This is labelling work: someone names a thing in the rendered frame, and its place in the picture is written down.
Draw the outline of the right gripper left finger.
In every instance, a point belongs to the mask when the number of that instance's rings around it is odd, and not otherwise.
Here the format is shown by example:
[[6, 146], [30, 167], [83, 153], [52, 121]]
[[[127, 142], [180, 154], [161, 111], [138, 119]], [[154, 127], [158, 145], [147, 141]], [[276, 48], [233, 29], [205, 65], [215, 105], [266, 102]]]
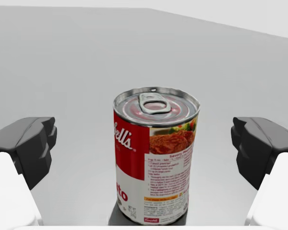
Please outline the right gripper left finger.
[[54, 117], [26, 117], [0, 130], [0, 226], [42, 226], [31, 190], [49, 173]]

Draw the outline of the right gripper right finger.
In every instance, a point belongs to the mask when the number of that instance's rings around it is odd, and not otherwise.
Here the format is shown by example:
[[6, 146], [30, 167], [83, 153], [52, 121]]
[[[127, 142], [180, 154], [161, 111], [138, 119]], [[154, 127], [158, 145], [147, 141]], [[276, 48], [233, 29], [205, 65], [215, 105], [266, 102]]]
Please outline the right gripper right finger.
[[288, 226], [288, 130], [261, 117], [234, 117], [239, 173], [257, 194], [246, 226]]

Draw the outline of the red and white can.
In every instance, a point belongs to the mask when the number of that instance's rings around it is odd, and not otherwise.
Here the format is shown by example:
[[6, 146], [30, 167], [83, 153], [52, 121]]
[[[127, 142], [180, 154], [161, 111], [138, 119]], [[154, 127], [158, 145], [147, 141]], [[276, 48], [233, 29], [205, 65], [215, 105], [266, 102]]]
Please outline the red and white can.
[[142, 87], [113, 102], [117, 204], [141, 225], [168, 225], [188, 210], [200, 103], [167, 87]]

